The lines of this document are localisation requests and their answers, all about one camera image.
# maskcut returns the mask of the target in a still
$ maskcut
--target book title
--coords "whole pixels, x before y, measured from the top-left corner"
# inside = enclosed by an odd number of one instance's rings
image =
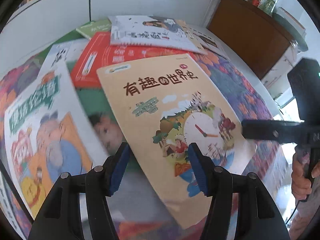
[[[47,83],[39,85],[35,92],[18,106],[9,119],[11,134],[15,134],[23,125],[26,118],[40,106],[48,106],[51,108],[53,97],[59,92],[59,78],[55,76]]]
[[[180,68],[187,68],[186,65],[180,65]],[[190,71],[183,72],[181,69],[176,69],[175,74],[167,74],[166,76],[161,76],[157,78],[157,81],[153,77],[145,77],[139,78],[138,84],[141,86],[140,90],[145,90],[148,88],[157,87],[160,85],[167,86],[169,84],[179,84],[187,80],[197,79],[198,77],[194,76],[194,74]],[[127,85],[123,88],[125,89],[125,94],[128,96],[129,94],[133,96],[135,93],[140,94],[140,90],[136,86],[136,82],[127,82]]]

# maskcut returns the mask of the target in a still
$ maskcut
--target metal screw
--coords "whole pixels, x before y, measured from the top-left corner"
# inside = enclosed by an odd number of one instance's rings
[[[275,137],[278,137],[278,136],[279,136],[279,133],[278,133],[276,130],[274,130],[274,131],[272,132],[272,134],[273,134]]]
[[[67,178],[69,176],[69,173],[67,173],[67,172],[64,172],[64,173],[62,173],[61,175],[60,175],[60,177],[62,178],[62,179],[65,179],[65,178]]]
[[[215,166],[214,171],[220,173],[223,172],[223,168],[220,166]]]
[[[253,173],[253,172],[250,172],[250,173],[249,173],[249,178],[251,178],[251,179],[256,179],[256,178],[257,178],[257,175],[256,175],[255,173]]]
[[[99,171],[102,171],[102,170],[103,170],[103,167],[101,165],[95,166],[95,168],[94,168],[95,172],[99,172]]]

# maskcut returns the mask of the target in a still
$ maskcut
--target old man illustration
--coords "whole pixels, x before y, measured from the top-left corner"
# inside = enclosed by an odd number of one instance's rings
[[[63,172],[77,175],[83,171],[81,156],[72,143],[62,138],[64,132],[65,127],[58,121],[57,111],[42,117],[36,137],[37,150],[46,155],[47,169],[53,183]]]

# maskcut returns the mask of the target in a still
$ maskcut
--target black cable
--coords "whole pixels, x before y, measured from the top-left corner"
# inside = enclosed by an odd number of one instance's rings
[[[297,210],[297,207],[298,207],[299,203],[300,203],[300,200],[298,200],[298,203],[297,203],[296,207],[294,208],[291,216],[289,217],[289,219],[288,219],[287,222],[285,223],[286,225],[287,225],[287,223],[290,221],[290,219],[292,218],[292,216],[293,216],[293,214],[295,213],[295,211]]]

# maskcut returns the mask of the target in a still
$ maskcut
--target tan book cover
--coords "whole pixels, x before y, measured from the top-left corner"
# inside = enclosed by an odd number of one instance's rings
[[[216,165],[237,174],[255,153],[231,106],[188,54],[129,61],[97,74],[154,190],[183,228],[195,225],[211,198],[199,190],[188,145],[196,142]]]

